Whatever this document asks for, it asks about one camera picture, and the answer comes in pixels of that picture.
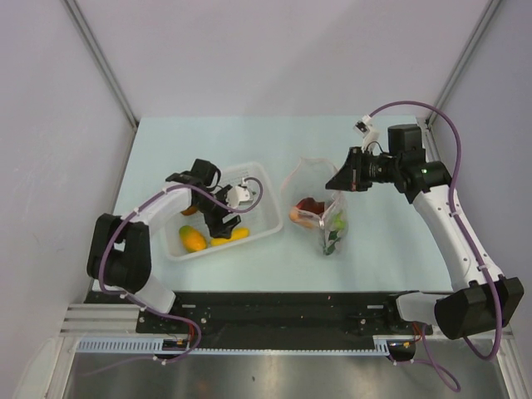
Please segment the yellow green mango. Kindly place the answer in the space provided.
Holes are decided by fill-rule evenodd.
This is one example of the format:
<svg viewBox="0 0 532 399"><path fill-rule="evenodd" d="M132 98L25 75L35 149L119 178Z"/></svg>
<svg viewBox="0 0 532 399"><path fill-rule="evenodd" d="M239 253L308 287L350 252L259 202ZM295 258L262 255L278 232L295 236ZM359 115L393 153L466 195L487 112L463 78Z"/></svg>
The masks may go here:
<svg viewBox="0 0 532 399"><path fill-rule="evenodd" d="M188 253L195 253L207 249L205 237L195 228L184 225L179 229L180 241Z"/></svg>

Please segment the green lime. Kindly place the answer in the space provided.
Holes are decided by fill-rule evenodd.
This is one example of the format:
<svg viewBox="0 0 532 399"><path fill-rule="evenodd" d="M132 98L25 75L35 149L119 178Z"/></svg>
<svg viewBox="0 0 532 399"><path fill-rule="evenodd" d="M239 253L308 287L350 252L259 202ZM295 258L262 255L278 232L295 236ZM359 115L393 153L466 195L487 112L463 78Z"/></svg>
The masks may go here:
<svg viewBox="0 0 532 399"><path fill-rule="evenodd" d="M347 228L347 220L343 212L338 212L332 219L331 231L342 231Z"/></svg>

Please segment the clear zip top bag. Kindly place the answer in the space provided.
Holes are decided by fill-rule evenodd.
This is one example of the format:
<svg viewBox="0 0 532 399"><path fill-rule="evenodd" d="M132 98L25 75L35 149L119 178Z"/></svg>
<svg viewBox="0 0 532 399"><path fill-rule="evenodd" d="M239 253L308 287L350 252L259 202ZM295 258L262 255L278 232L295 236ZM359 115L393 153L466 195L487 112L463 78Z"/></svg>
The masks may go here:
<svg viewBox="0 0 532 399"><path fill-rule="evenodd" d="M339 253L348 231L343 192L326 188L336 173L337 167L327 159L301 157L280 189L290 224L323 256Z"/></svg>

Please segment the papaya slice with red flesh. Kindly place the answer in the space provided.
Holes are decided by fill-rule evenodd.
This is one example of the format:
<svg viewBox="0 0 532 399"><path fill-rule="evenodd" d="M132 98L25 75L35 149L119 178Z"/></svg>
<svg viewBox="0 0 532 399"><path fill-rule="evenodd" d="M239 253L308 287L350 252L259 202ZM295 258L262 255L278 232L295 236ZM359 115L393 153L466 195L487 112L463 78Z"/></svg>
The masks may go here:
<svg viewBox="0 0 532 399"><path fill-rule="evenodd" d="M321 216L325 211L325 202L316 201L313 197L301 199L288 213L290 220L307 229L319 226Z"/></svg>

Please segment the dark green cucumber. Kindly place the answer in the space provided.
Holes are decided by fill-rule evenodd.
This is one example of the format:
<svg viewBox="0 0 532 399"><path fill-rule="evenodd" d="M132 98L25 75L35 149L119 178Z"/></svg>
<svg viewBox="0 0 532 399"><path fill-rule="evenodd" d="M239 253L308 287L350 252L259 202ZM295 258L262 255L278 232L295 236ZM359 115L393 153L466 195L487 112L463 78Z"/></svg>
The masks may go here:
<svg viewBox="0 0 532 399"><path fill-rule="evenodd" d="M341 240L342 236L339 230L327 232L323 241L323 254L326 256L333 254L337 250L337 246Z"/></svg>

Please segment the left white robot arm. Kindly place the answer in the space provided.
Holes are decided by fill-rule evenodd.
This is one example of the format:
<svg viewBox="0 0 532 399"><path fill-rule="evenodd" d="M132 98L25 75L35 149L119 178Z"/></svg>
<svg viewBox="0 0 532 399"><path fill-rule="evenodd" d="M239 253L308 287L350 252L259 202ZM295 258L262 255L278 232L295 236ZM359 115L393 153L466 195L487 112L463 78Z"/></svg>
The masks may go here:
<svg viewBox="0 0 532 399"><path fill-rule="evenodd" d="M248 185L218 187L221 171L197 159L190 170L165 179L161 191L126 216L102 214L95 224L86 272L100 288L121 290L154 309L155 323L172 333L182 326L176 296L152 272L151 238L170 218L189 208L204 216L211 237L228 239L240 223L237 208L254 194Z"/></svg>

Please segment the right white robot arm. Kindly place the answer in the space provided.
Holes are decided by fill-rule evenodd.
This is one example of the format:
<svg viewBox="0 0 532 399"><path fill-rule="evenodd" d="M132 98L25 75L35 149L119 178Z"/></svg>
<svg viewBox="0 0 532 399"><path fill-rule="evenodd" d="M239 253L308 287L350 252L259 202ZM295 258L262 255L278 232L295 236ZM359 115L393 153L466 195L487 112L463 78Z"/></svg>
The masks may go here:
<svg viewBox="0 0 532 399"><path fill-rule="evenodd" d="M453 292L448 296L404 293L383 313L385 327L405 332L413 322L437 326L451 339L505 327L525 289L507 278L486 253L451 188L451 175L440 161L429 161L416 124L391 126L388 150L372 152L378 132L367 121L354 126L362 145L348 151L344 165L326 183L328 190L363 192L375 183L392 184L423 218L441 252Z"/></svg>

